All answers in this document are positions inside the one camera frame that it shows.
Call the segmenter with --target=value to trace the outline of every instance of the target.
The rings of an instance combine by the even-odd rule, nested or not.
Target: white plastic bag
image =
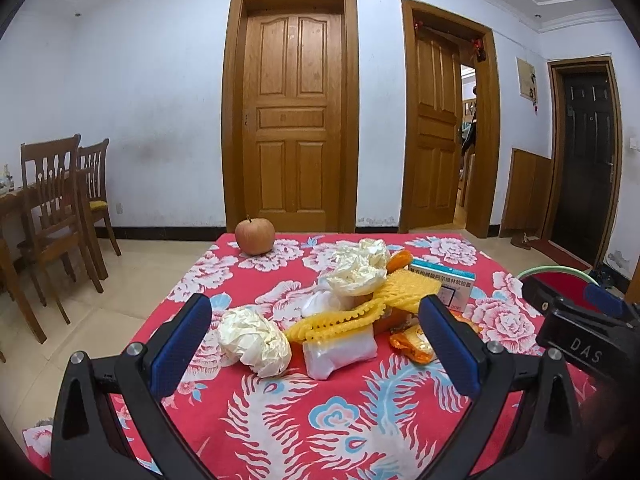
[[[390,257],[383,240],[363,238],[357,247],[338,242],[337,266],[324,278],[336,294],[365,296],[385,282]]]
[[[309,317],[320,312],[338,312],[351,310],[352,308],[353,298],[336,294],[322,277],[318,279],[314,293],[305,300],[305,303],[300,308],[300,315]]]
[[[291,361],[291,346],[278,326],[249,307],[223,314],[218,342],[227,355],[239,358],[258,377],[279,375]]]
[[[373,337],[373,325],[369,325],[352,335],[305,341],[302,351],[306,374],[312,379],[324,380],[338,368],[373,359],[378,354],[378,345]]]

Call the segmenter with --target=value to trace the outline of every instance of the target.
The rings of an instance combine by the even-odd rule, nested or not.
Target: wooden door
[[[562,184],[550,239],[594,264],[613,188],[613,104],[607,74],[564,76],[564,99]]]
[[[338,230],[342,16],[249,16],[242,153],[247,214],[279,232]]]
[[[407,139],[404,178],[409,229],[453,222],[463,115],[458,46],[422,28],[415,43],[417,128]]]

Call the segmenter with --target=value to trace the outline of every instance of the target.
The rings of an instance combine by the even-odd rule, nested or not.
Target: yellow chair cushion
[[[91,211],[96,211],[107,207],[107,203],[104,200],[89,200],[89,207]]]

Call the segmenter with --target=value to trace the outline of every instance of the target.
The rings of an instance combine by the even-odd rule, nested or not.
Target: orange packaging
[[[402,328],[407,325],[411,317],[414,317],[414,315],[405,310],[388,306],[382,317],[373,322],[373,333],[377,335],[394,328]]]
[[[480,327],[475,323],[472,323],[468,319],[463,318],[460,314],[452,312],[453,317],[457,321],[468,324],[474,332],[480,333]],[[433,351],[433,347],[429,340],[424,335],[420,325],[413,325],[406,329],[404,332],[393,334],[389,337],[389,344],[401,351],[411,361],[414,361],[421,365],[429,364],[436,358],[436,354]]]
[[[395,253],[386,264],[386,273],[391,274],[395,270],[406,267],[414,260],[414,256],[407,250],[402,249]]]

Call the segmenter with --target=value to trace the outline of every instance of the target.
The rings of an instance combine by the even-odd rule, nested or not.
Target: door frame
[[[351,233],[356,224],[358,190],[358,142],[360,135],[360,78],[358,68],[358,13],[356,0],[231,0],[226,24],[222,67],[222,175],[226,230],[233,232],[246,218],[242,172],[242,82],[248,13],[253,10],[287,10],[314,6],[340,12],[342,28],[342,121],[340,136],[340,231]]]
[[[618,95],[618,84],[616,74],[613,70],[613,62],[610,56],[579,57],[575,59],[561,59],[548,62],[549,81],[551,84],[551,102],[553,117],[553,141],[552,141],[552,175],[549,192],[549,202],[546,208],[545,221],[542,227],[542,238],[549,240],[558,212],[560,201],[560,190],[562,185],[562,167],[564,166],[564,83],[563,77],[566,74],[596,72],[606,73],[609,79],[609,91],[613,107],[613,187],[609,198],[609,211],[605,222],[600,247],[596,255],[595,262],[587,262],[591,265],[604,260],[604,253],[607,251],[613,221],[616,217],[616,206],[618,204],[618,193],[620,192],[620,175],[622,174],[622,120],[620,115],[620,98]]]
[[[410,182],[409,172],[415,165],[415,153],[413,150],[408,150],[407,146],[418,127],[417,66],[414,56],[416,49],[414,18],[417,18],[434,30],[452,34],[463,40],[482,39],[486,61],[476,64],[476,84],[482,91],[476,97],[476,109],[480,113],[476,123],[476,160],[468,184],[470,189],[466,206],[466,230],[478,238],[486,238],[489,232],[491,211],[494,207],[498,155],[500,153],[500,83],[498,81],[494,32],[480,23],[447,10],[416,0],[401,1],[406,68],[406,134],[399,229],[401,232],[408,230],[408,211],[413,192],[413,183]]]

